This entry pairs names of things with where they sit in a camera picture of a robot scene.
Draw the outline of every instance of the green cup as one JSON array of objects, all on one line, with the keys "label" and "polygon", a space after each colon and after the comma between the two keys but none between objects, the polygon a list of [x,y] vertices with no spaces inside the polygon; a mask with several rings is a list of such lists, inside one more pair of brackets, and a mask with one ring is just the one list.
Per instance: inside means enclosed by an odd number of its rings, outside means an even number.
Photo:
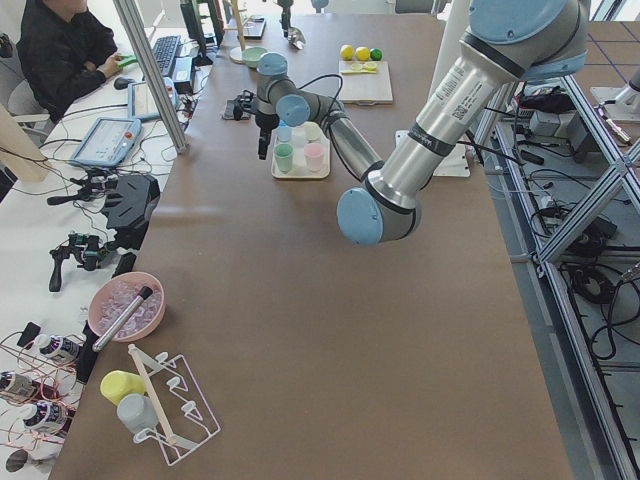
[{"label": "green cup", "polygon": [[288,143],[279,143],[273,151],[278,170],[287,173],[293,167],[293,147]]}]

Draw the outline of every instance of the lemon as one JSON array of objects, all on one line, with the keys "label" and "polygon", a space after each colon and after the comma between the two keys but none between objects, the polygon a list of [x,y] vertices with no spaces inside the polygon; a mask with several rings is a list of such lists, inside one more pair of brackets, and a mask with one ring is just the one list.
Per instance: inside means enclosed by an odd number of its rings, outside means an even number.
[{"label": "lemon", "polygon": [[369,60],[369,49],[367,47],[358,47],[356,48],[356,58],[361,62],[366,62]]},{"label": "lemon", "polygon": [[340,48],[340,57],[343,60],[351,60],[353,58],[353,53],[354,53],[353,45],[343,45]]}]

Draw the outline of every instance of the green fruit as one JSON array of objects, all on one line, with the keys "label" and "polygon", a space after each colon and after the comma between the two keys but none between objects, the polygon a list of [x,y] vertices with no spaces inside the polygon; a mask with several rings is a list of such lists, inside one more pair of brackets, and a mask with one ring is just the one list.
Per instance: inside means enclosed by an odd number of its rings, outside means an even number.
[{"label": "green fruit", "polygon": [[379,48],[372,48],[369,54],[371,55],[371,60],[375,60],[376,62],[382,60],[382,50]]}]

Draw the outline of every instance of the gray cup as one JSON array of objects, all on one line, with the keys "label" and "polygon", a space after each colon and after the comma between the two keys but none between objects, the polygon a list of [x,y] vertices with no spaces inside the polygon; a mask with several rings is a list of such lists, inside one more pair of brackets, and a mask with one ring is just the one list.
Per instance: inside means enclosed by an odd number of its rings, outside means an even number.
[{"label": "gray cup", "polygon": [[139,393],[130,393],[118,404],[118,418],[134,435],[158,424],[151,399]]}]

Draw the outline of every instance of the tablet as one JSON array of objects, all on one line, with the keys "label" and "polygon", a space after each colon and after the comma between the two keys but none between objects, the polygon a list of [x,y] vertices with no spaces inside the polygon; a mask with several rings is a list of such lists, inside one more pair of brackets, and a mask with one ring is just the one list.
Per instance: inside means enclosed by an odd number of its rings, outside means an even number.
[{"label": "tablet", "polygon": [[[176,91],[173,81],[168,77],[163,77],[164,84],[167,88],[167,94],[174,108],[178,108],[180,98]],[[156,102],[151,95],[151,90],[147,82],[134,82],[127,86],[129,98],[127,102],[129,118],[137,118],[142,122],[147,120],[155,120],[160,118],[160,113],[156,107]]]}]

